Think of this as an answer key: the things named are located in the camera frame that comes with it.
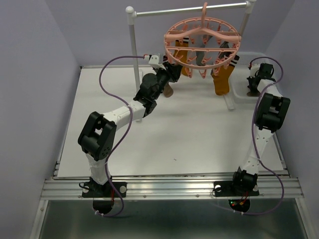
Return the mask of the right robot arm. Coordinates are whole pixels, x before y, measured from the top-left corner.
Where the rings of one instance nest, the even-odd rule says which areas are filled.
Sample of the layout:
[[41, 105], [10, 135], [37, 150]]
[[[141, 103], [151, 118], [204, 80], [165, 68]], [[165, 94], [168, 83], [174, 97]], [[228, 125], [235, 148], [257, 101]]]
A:
[[252, 144], [243, 163], [229, 182], [232, 195], [252, 196], [258, 191], [257, 179], [261, 156], [287, 115], [291, 100], [278, 90], [274, 67], [268, 63], [250, 64], [250, 93], [259, 93], [252, 118]]

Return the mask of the mustard brown striped sock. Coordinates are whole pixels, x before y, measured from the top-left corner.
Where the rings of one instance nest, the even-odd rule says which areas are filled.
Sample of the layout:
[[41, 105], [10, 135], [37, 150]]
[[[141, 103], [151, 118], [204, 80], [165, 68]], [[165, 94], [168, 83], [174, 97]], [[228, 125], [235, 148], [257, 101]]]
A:
[[211, 71], [211, 76], [213, 78], [213, 83], [215, 87], [215, 93], [218, 96], [223, 96], [229, 93], [229, 77], [232, 74], [236, 64], [238, 63], [240, 57], [236, 55], [229, 63], [228, 67], [225, 69], [223, 66], [220, 67], [220, 70], [217, 75], [214, 74], [214, 71]]

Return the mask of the beige sock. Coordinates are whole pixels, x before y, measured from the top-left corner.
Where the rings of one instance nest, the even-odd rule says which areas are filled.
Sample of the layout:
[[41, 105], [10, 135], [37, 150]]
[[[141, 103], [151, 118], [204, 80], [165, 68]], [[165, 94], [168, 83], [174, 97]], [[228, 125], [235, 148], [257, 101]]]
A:
[[259, 96], [259, 92], [248, 92], [247, 93], [247, 96], [248, 97], [258, 97]]

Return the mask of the maroon white striped sock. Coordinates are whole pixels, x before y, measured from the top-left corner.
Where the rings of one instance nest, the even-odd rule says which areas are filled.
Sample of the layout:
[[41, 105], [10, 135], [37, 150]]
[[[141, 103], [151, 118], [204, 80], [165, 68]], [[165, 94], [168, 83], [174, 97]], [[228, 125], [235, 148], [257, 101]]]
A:
[[163, 90], [163, 95], [166, 97], [166, 98], [169, 98], [173, 95], [173, 89], [172, 87], [169, 85], [169, 83], [167, 83], [164, 87], [164, 90]]

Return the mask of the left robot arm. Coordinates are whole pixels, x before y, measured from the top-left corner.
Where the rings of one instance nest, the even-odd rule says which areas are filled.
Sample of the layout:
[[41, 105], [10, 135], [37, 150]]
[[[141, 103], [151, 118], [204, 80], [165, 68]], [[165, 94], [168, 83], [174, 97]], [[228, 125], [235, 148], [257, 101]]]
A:
[[110, 173], [106, 168], [114, 144], [116, 131], [130, 127], [157, 106], [156, 100], [164, 92], [168, 83], [179, 80], [182, 66], [164, 62], [155, 67], [154, 73], [143, 76], [140, 88], [130, 103], [114, 111], [100, 114], [92, 112], [79, 135], [78, 144], [88, 158], [91, 176], [88, 182], [79, 184], [84, 198], [108, 198], [115, 195], [125, 182], [110, 183]]

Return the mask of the pink round clip hanger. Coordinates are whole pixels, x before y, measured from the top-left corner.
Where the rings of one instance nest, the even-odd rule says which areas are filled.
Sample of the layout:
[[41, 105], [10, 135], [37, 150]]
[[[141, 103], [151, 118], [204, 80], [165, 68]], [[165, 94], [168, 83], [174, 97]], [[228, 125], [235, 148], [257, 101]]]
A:
[[164, 35], [164, 48], [171, 64], [182, 66], [182, 74], [191, 78], [197, 70], [202, 78], [211, 71], [217, 75], [227, 68], [241, 45], [240, 33], [229, 23], [207, 17], [204, 3], [200, 17], [182, 20]]

